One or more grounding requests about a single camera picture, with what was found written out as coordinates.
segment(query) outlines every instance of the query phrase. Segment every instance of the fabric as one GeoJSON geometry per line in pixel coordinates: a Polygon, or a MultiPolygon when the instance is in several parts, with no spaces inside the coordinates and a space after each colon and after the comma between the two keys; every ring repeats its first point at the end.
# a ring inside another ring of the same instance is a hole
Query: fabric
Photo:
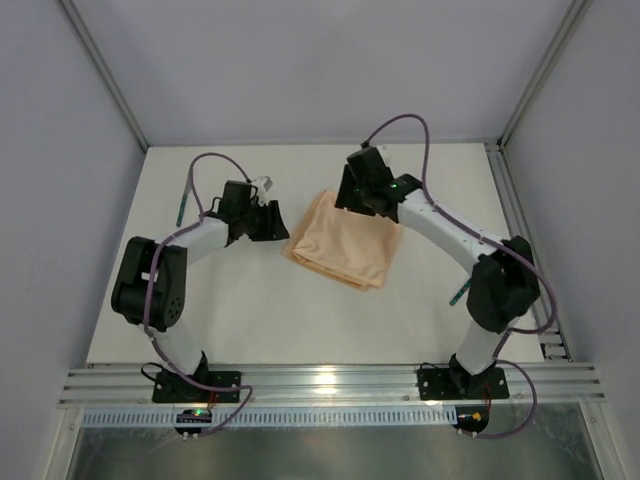
{"type": "Polygon", "coordinates": [[[360,290],[382,287],[402,227],[388,218],[337,209],[336,197],[327,190],[315,198],[283,255],[360,290]]]}

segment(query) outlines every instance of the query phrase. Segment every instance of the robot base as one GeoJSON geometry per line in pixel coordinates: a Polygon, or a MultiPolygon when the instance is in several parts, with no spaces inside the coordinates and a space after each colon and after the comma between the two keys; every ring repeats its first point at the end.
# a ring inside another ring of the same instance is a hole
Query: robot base
{"type": "MultiPolygon", "coordinates": [[[[485,389],[480,388],[477,392],[462,394],[452,382],[450,368],[423,368],[417,370],[418,391],[420,400],[483,400],[485,389]]],[[[492,399],[509,398],[509,387],[504,375],[504,370],[494,367],[483,379],[483,386],[489,387],[492,399]]]]}
{"type": "MultiPolygon", "coordinates": [[[[202,354],[198,368],[190,377],[203,385],[232,388],[242,385],[241,372],[210,371],[202,354]]],[[[185,382],[179,375],[163,369],[156,375],[153,403],[240,403],[240,392],[210,392],[185,382]]]]}

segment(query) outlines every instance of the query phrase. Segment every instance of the metal frame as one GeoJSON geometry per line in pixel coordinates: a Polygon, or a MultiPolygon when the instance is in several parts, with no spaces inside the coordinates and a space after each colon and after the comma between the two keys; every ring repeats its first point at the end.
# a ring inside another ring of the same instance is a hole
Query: metal frame
{"type": "Polygon", "coordinates": [[[511,117],[507,121],[507,125],[505,126],[504,132],[498,142],[501,147],[506,146],[513,137],[513,134],[518,128],[518,125],[520,125],[522,118],[526,115],[529,107],[533,103],[533,100],[538,95],[538,92],[540,92],[542,87],[544,87],[547,78],[549,78],[549,75],[551,75],[551,72],[558,63],[558,60],[569,43],[569,40],[571,40],[573,33],[576,28],[578,28],[578,25],[580,25],[585,13],[587,13],[587,10],[591,6],[591,2],[592,0],[571,1],[571,4],[560,21],[551,42],[542,55],[542,58],[536,66],[529,82],[527,82],[511,117]]]}
{"type": "MultiPolygon", "coordinates": [[[[604,392],[589,363],[543,362],[522,365],[536,386],[540,402],[602,402],[604,392]]],[[[211,365],[241,371],[242,383],[254,387],[251,407],[366,407],[468,405],[474,400],[420,400],[414,365],[211,365]]],[[[528,403],[531,392],[523,376],[505,368],[511,392],[495,404],[528,403]]],[[[153,385],[139,365],[95,365],[71,370],[60,398],[61,408],[153,407],[153,385]]],[[[180,404],[181,408],[202,404],[180,404]]]]}
{"type": "MultiPolygon", "coordinates": [[[[502,148],[497,144],[485,144],[485,151],[491,167],[493,181],[496,184],[498,198],[502,206],[507,228],[511,235],[521,235],[531,240],[531,231],[524,216],[522,203],[515,188],[511,171],[502,148]]],[[[545,274],[544,266],[538,256],[535,245],[531,242],[533,259],[540,271],[545,274]]],[[[538,326],[546,323],[546,319],[551,311],[549,299],[546,292],[541,292],[540,300],[532,307],[534,318],[538,326]]],[[[547,360],[572,360],[571,352],[562,333],[562,328],[558,324],[539,335],[540,345],[547,360]]]]}
{"type": "MultiPolygon", "coordinates": [[[[571,1],[509,118],[503,134],[498,140],[485,143],[487,158],[511,234],[531,238],[505,156],[505,146],[543,88],[591,1],[571,1]]],[[[132,134],[136,137],[140,148],[146,152],[149,143],[73,0],[56,0],[56,3],[67,18],[132,134]]],[[[537,265],[541,264],[535,250],[534,259],[537,265]]],[[[534,305],[533,311],[536,321],[540,324],[549,313],[548,299],[543,297],[534,305]]],[[[615,422],[611,420],[604,391],[593,365],[572,362],[560,325],[540,335],[539,338],[547,361],[523,365],[533,378],[539,401],[580,403],[604,477],[606,479],[632,478],[621,460],[619,446],[615,441],[616,435],[612,431],[615,430],[612,428],[615,422]]],[[[420,401],[416,386],[416,366],[413,365],[216,365],[215,368],[240,370],[243,372],[243,383],[254,386],[254,397],[247,405],[248,413],[252,411],[286,412],[298,408],[315,412],[336,408],[341,408],[343,411],[344,409],[354,411],[354,409],[373,408],[381,409],[382,412],[385,409],[387,411],[404,409],[403,411],[415,412],[475,403],[420,401]]],[[[511,399],[496,400],[494,403],[530,402],[531,393],[522,375],[512,368],[506,368],[505,371],[511,390],[511,399]]],[[[59,408],[62,417],[45,478],[65,478],[77,441],[78,427],[85,413],[95,414],[106,411],[104,409],[132,412],[167,411],[167,406],[151,403],[151,394],[152,385],[139,375],[139,365],[89,365],[85,369],[70,371],[60,399],[59,408]]],[[[169,408],[196,405],[183,404],[169,408]]],[[[87,419],[90,418],[95,420],[99,417],[88,415],[87,419]]],[[[129,422],[130,418],[127,417],[127,419],[123,421],[129,422]]]]}
{"type": "Polygon", "coordinates": [[[73,30],[73,33],[76,35],[78,39],[78,43],[85,51],[91,65],[93,65],[100,81],[104,85],[107,93],[115,103],[118,111],[122,115],[122,118],[127,123],[129,130],[136,138],[138,145],[142,149],[143,152],[147,152],[149,150],[149,142],[144,136],[136,117],[134,116],[129,104],[124,98],[120,87],[116,83],[113,75],[111,74],[111,70],[107,65],[107,62],[104,60],[104,57],[100,53],[100,49],[96,45],[95,40],[91,36],[89,29],[87,28],[84,20],[80,16],[80,12],[76,8],[75,4],[72,0],[56,0],[58,7],[62,11],[64,17],[67,20],[67,23],[73,30]]]}

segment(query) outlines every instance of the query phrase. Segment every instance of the cable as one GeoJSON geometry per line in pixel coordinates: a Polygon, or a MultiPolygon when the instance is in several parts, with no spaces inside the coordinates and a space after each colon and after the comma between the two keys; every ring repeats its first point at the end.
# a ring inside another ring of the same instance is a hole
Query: cable
{"type": "Polygon", "coordinates": [[[439,366],[437,366],[435,363],[429,363],[429,362],[422,362],[422,363],[420,364],[420,367],[418,368],[418,370],[422,370],[422,369],[423,369],[423,367],[424,367],[425,365],[428,365],[428,366],[430,366],[431,368],[435,368],[436,370],[442,370],[442,369],[441,369],[439,366]]]}
{"type": "Polygon", "coordinates": [[[156,379],[154,377],[152,377],[151,375],[149,375],[145,370],[144,367],[146,367],[147,365],[153,365],[154,367],[158,367],[160,369],[160,371],[165,370],[165,368],[160,365],[159,363],[156,362],[147,362],[144,365],[142,365],[140,367],[140,373],[142,374],[142,376],[148,380],[151,380],[153,383],[156,383],[156,379]]]}
{"type": "MultiPolygon", "coordinates": [[[[533,384],[533,380],[531,380],[531,377],[526,372],[526,370],[522,368],[520,365],[518,365],[517,363],[511,362],[509,360],[496,360],[496,363],[510,365],[522,374],[524,379],[529,384],[529,388],[531,389],[531,400],[532,400],[531,410],[529,411],[529,415],[527,415],[527,418],[525,418],[524,422],[522,422],[519,426],[517,426],[513,430],[509,430],[508,432],[504,432],[504,433],[478,433],[475,435],[475,438],[481,438],[483,440],[504,440],[505,438],[509,438],[509,437],[513,437],[514,435],[517,435],[518,433],[522,432],[525,428],[527,428],[531,424],[531,422],[533,422],[533,417],[535,416],[536,411],[538,410],[538,392],[536,392],[536,387],[533,384]]],[[[462,433],[464,433],[469,437],[474,437],[472,433],[466,432],[464,430],[462,430],[462,433]]]]}
{"type": "Polygon", "coordinates": [[[423,191],[424,196],[425,196],[425,198],[427,200],[427,203],[429,203],[431,208],[433,210],[435,210],[436,212],[438,212],[440,215],[442,215],[446,220],[449,221],[449,223],[452,223],[453,225],[458,227],[463,232],[465,232],[468,235],[472,236],[473,238],[477,239],[479,242],[486,243],[487,245],[490,245],[490,246],[494,247],[495,249],[500,250],[502,253],[505,253],[505,254],[509,255],[510,257],[514,258],[516,261],[518,261],[519,263],[524,265],[527,268],[527,270],[529,270],[531,273],[533,273],[538,278],[540,283],[544,286],[545,290],[547,291],[547,295],[549,297],[549,303],[551,304],[551,313],[549,314],[549,318],[547,319],[547,323],[545,323],[541,327],[534,328],[534,329],[524,329],[524,328],[515,328],[515,327],[514,328],[508,328],[505,331],[505,335],[502,337],[500,343],[498,343],[498,346],[496,347],[496,350],[495,350],[493,356],[494,357],[498,356],[498,354],[500,353],[500,351],[504,347],[504,344],[506,343],[506,341],[507,341],[507,339],[509,337],[509,334],[511,332],[522,333],[522,334],[525,334],[525,335],[537,335],[539,333],[542,333],[542,332],[548,330],[551,327],[551,325],[553,325],[553,323],[557,319],[558,302],[556,300],[555,293],[553,292],[553,289],[551,288],[551,285],[543,277],[542,273],[534,265],[532,265],[531,262],[529,262],[526,258],[524,258],[522,255],[519,255],[518,253],[516,253],[513,250],[505,247],[503,244],[501,244],[499,242],[496,242],[496,241],[494,241],[494,240],[492,240],[490,238],[485,238],[480,232],[476,232],[474,229],[472,229],[471,227],[468,227],[467,225],[462,223],[460,220],[458,220],[457,218],[455,218],[454,216],[449,214],[449,212],[447,212],[442,207],[440,207],[440,205],[438,205],[438,202],[431,196],[431,193],[429,192],[429,189],[427,187],[427,165],[429,163],[430,135],[429,135],[429,127],[427,126],[427,122],[424,120],[424,118],[422,118],[420,115],[416,115],[415,113],[403,113],[401,115],[395,116],[392,119],[387,120],[386,122],[384,122],[377,129],[375,129],[374,132],[371,135],[369,135],[369,138],[367,138],[365,143],[371,142],[373,137],[375,137],[378,133],[380,133],[381,130],[383,130],[387,126],[389,126],[392,123],[394,123],[394,122],[396,122],[398,120],[401,120],[403,118],[413,118],[415,120],[418,120],[420,122],[420,124],[422,125],[422,128],[424,130],[424,158],[423,158],[423,161],[422,161],[421,180],[422,180],[422,191],[423,191]]]}
{"type": "Polygon", "coordinates": [[[158,344],[158,341],[156,340],[153,331],[149,327],[149,322],[151,320],[151,299],[152,299],[152,296],[153,296],[153,287],[154,287],[154,284],[155,284],[154,283],[155,282],[155,278],[157,276],[156,274],[158,272],[158,262],[159,262],[159,259],[160,259],[160,253],[162,252],[162,249],[164,247],[166,247],[169,243],[171,243],[173,240],[175,240],[176,238],[178,238],[181,235],[184,235],[185,233],[190,232],[190,231],[196,229],[197,227],[199,227],[200,225],[202,225],[202,222],[203,222],[203,220],[205,218],[205,210],[204,210],[204,207],[202,206],[202,201],[200,200],[200,196],[198,195],[198,192],[197,192],[196,186],[195,186],[195,182],[194,182],[193,168],[194,168],[195,164],[201,158],[208,157],[208,156],[218,157],[218,158],[222,158],[224,160],[227,160],[228,162],[233,164],[240,171],[240,173],[244,176],[244,178],[248,182],[250,182],[249,177],[247,176],[247,174],[244,171],[244,169],[235,160],[233,160],[230,157],[228,157],[226,155],[223,155],[221,153],[215,153],[215,152],[202,153],[202,154],[198,155],[197,157],[195,157],[191,161],[191,164],[189,165],[189,174],[188,174],[187,179],[188,179],[188,182],[190,184],[191,191],[193,192],[193,198],[195,199],[196,205],[198,206],[198,220],[195,223],[193,223],[193,224],[191,224],[191,225],[189,225],[187,227],[181,228],[181,229],[177,230],[176,232],[172,233],[167,238],[165,238],[162,242],[160,242],[160,244],[156,247],[155,252],[153,253],[153,258],[151,260],[151,267],[149,268],[149,282],[147,283],[147,291],[146,291],[146,295],[145,295],[144,309],[143,309],[143,316],[142,316],[142,318],[143,318],[143,320],[142,320],[143,329],[144,329],[144,332],[149,337],[149,339],[151,340],[151,345],[153,346],[153,349],[156,351],[156,353],[162,359],[162,361],[164,363],[166,363],[169,366],[169,368],[171,370],[173,370],[173,372],[175,372],[182,380],[184,380],[185,382],[193,385],[194,387],[197,387],[197,388],[199,388],[201,390],[205,390],[205,391],[208,391],[208,392],[233,393],[233,392],[240,392],[242,390],[248,390],[247,396],[240,403],[238,408],[236,408],[231,414],[229,414],[229,416],[224,421],[222,421],[221,423],[219,423],[215,427],[212,427],[209,430],[206,430],[206,431],[202,432],[199,435],[200,438],[206,437],[208,435],[212,435],[212,434],[214,434],[216,432],[219,432],[229,422],[231,422],[240,413],[240,411],[247,405],[247,403],[249,402],[249,399],[251,398],[251,395],[253,394],[253,387],[251,385],[240,385],[240,386],[237,386],[237,387],[212,387],[212,386],[209,386],[209,385],[204,385],[202,383],[196,382],[191,377],[189,377],[185,372],[183,372],[175,363],[173,363],[173,361],[164,353],[164,351],[162,350],[162,348],[158,344]]]}
{"type": "Polygon", "coordinates": [[[485,407],[487,409],[487,414],[491,413],[491,403],[492,403],[491,387],[489,386],[488,383],[484,385],[484,390],[482,392],[482,401],[484,402],[485,407]]]}
{"type": "Polygon", "coordinates": [[[211,395],[209,396],[209,403],[207,404],[207,410],[211,412],[211,409],[216,406],[216,403],[218,403],[218,396],[216,395],[216,392],[211,392],[211,395]]]}
{"type": "Polygon", "coordinates": [[[218,200],[218,202],[219,202],[220,200],[222,200],[222,198],[221,197],[213,197],[213,200],[211,201],[211,210],[209,210],[209,212],[215,211],[216,200],[218,200]]]}

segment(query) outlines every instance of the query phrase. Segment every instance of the metal strip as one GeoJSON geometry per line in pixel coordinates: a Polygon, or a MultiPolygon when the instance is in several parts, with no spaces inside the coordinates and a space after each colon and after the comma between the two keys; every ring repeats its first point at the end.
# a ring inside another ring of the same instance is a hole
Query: metal strip
{"type": "MultiPolygon", "coordinates": [[[[199,427],[218,425],[227,419],[233,408],[216,407],[208,423],[199,427]]],[[[85,411],[83,428],[167,428],[183,426],[176,422],[179,408],[109,408],[85,411]]],[[[264,408],[247,407],[228,428],[316,428],[362,426],[454,425],[453,406],[402,407],[320,407],[320,408],[264,408]]]]}
{"type": "Polygon", "coordinates": [[[569,40],[573,36],[576,28],[582,21],[584,14],[589,9],[592,0],[573,0],[562,18],[560,25],[556,29],[549,46],[542,59],[527,83],[524,92],[520,96],[516,107],[505,126],[504,133],[500,138],[500,145],[506,146],[513,137],[515,130],[520,125],[525,114],[529,110],[533,100],[538,95],[554,67],[558,63],[562,52],[566,48],[569,40]]]}
{"type": "MultiPolygon", "coordinates": [[[[489,160],[489,166],[491,167],[491,174],[493,175],[493,180],[498,191],[498,198],[502,205],[502,211],[507,222],[509,233],[511,235],[521,235],[531,242],[533,260],[542,274],[546,276],[544,265],[542,264],[540,256],[532,242],[531,230],[529,229],[529,225],[522,208],[522,203],[520,202],[520,197],[518,196],[513,177],[511,176],[511,171],[509,170],[506,155],[498,145],[485,144],[485,151],[487,153],[487,159],[489,160]]],[[[546,319],[551,312],[551,305],[546,292],[541,292],[540,300],[533,304],[532,311],[539,326],[546,322],[546,319]]],[[[558,318],[558,325],[556,325],[555,328],[552,326],[550,330],[547,330],[547,332],[539,336],[540,344],[544,346],[543,352],[545,352],[545,358],[548,360],[571,361],[571,351],[567,346],[565,336],[562,333],[562,327],[559,323],[560,318],[558,318]],[[550,341],[548,337],[550,334],[556,335],[553,341],[550,341]],[[554,347],[562,348],[563,352],[546,355],[546,345],[548,343],[553,343],[554,347]]]]}
{"type": "MultiPolygon", "coordinates": [[[[362,137],[351,138],[335,138],[335,137],[322,137],[322,138],[239,138],[236,140],[224,140],[225,146],[263,146],[263,145],[285,145],[285,146],[309,146],[309,145],[349,145],[360,144],[362,137]]],[[[497,137],[434,137],[429,140],[430,145],[451,145],[451,144],[469,144],[469,143],[496,143],[497,137]]],[[[424,137],[382,137],[380,140],[383,144],[422,144],[424,143],[424,137]]],[[[201,146],[198,144],[185,144],[184,142],[160,142],[155,143],[154,147],[192,147],[201,146]]]]}
{"type": "Polygon", "coordinates": [[[138,145],[140,145],[142,151],[146,153],[147,150],[149,150],[149,142],[145,138],[144,133],[140,128],[140,124],[136,120],[133,112],[131,111],[131,108],[129,108],[129,105],[125,100],[120,87],[111,74],[109,66],[100,53],[96,42],[91,36],[91,33],[89,32],[89,29],[82,19],[82,16],[80,15],[77,7],[73,3],[73,0],[56,0],[56,3],[67,19],[69,26],[75,33],[78,42],[82,46],[82,49],[87,54],[89,61],[95,68],[98,77],[100,77],[100,80],[107,90],[107,93],[111,96],[116,107],[120,111],[122,118],[127,123],[129,130],[131,130],[131,133],[136,138],[138,145]]]}
{"type": "MultiPolygon", "coordinates": [[[[532,377],[540,402],[604,401],[591,364],[544,362],[522,365],[532,377]]],[[[239,370],[252,385],[253,407],[372,407],[425,405],[416,386],[413,365],[212,365],[239,370]]],[[[494,403],[528,403],[529,386],[515,369],[505,368],[511,398],[494,403]]],[[[152,405],[153,384],[137,365],[94,366],[72,370],[60,399],[62,408],[152,405]]],[[[474,401],[438,402],[466,405],[474,401]]],[[[181,404],[180,407],[203,406],[181,404]]]]}
{"type": "Polygon", "coordinates": [[[83,415],[82,408],[69,409],[64,412],[60,429],[53,443],[49,465],[44,476],[45,480],[67,478],[83,415]]]}
{"type": "Polygon", "coordinates": [[[629,471],[629,468],[632,468],[631,458],[622,454],[620,446],[616,445],[616,435],[611,431],[611,422],[614,420],[609,405],[583,403],[581,408],[597,463],[600,465],[604,479],[630,480],[637,478],[634,473],[629,471]]]}

